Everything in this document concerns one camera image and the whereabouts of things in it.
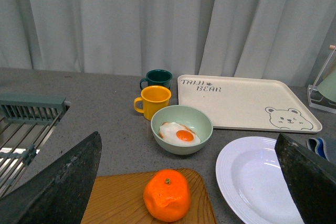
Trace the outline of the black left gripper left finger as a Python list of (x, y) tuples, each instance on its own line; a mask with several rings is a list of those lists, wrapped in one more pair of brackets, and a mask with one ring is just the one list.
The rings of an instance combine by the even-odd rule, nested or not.
[(93, 132), (1, 199), (1, 223), (81, 223), (99, 168)]

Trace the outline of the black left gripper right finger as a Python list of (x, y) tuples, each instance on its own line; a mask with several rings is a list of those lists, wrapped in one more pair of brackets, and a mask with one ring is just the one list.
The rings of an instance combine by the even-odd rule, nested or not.
[(304, 223), (335, 223), (335, 165), (282, 133), (275, 152)]

